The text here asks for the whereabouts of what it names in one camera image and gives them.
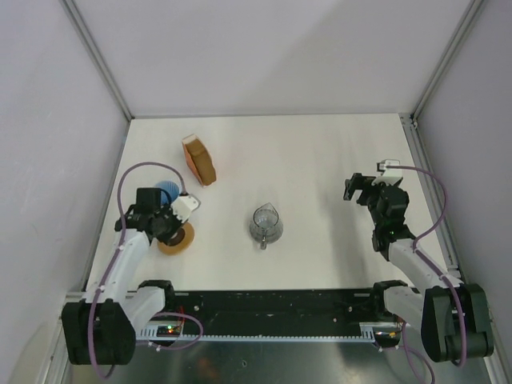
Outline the wooden ring dripper stand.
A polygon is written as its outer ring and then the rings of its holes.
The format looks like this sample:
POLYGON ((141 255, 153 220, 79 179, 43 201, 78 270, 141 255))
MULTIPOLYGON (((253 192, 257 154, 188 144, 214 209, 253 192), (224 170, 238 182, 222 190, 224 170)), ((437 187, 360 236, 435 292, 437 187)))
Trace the wooden ring dripper stand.
POLYGON ((194 236, 193 226, 186 222, 172 236, 165 238, 163 241, 158 240, 157 246, 161 253, 174 256, 186 250, 193 242, 194 236))

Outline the blue ribbed dripper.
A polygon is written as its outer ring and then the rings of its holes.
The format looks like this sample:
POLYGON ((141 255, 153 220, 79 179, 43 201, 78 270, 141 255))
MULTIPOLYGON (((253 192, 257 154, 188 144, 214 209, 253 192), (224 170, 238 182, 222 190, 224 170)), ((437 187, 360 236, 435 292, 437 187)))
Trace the blue ribbed dripper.
POLYGON ((171 204, 180 194, 180 187, 170 180, 157 182, 154 185, 161 191, 161 204, 171 204))

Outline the glass coffee server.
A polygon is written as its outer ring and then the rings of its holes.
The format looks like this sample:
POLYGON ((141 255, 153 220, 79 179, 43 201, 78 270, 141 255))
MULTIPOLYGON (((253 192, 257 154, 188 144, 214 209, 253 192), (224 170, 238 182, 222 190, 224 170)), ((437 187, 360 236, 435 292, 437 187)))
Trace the glass coffee server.
POLYGON ((265 250, 269 244, 278 241, 283 235, 283 223, 275 207, 266 203, 253 213, 249 226, 250 236, 265 250))

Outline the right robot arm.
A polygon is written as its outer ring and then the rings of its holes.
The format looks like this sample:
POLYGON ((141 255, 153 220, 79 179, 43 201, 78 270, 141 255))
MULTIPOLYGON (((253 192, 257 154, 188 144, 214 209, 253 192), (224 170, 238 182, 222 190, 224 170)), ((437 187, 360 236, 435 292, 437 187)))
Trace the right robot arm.
POLYGON ((402 166, 390 166, 380 175, 353 174, 345 181, 343 198, 367 207, 374 223, 373 248, 411 281, 410 286, 385 288, 369 300, 370 314, 379 321, 393 315, 419 331, 434 362, 463 365, 469 358, 494 352, 494 335, 486 293, 449 274, 419 246, 405 223, 410 199, 401 187, 402 166))

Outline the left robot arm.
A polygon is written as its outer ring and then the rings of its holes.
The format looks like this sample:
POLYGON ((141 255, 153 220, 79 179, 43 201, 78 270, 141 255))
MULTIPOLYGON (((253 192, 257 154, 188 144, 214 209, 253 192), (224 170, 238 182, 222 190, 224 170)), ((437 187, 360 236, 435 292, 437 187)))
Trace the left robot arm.
POLYGON ((127 364, 138 333, 155 315, 171 318, 177 309, 171 282, 144 281, 133 297, 130 282, 153 240, 166 242, 182 232, 200 203, 182 193, 162 203, 162 190, 139 188, 136 202, 116 221, 116 242, 103 276, 77 302, 62 309, 62 326, 69 360, 74 365, 127 364))

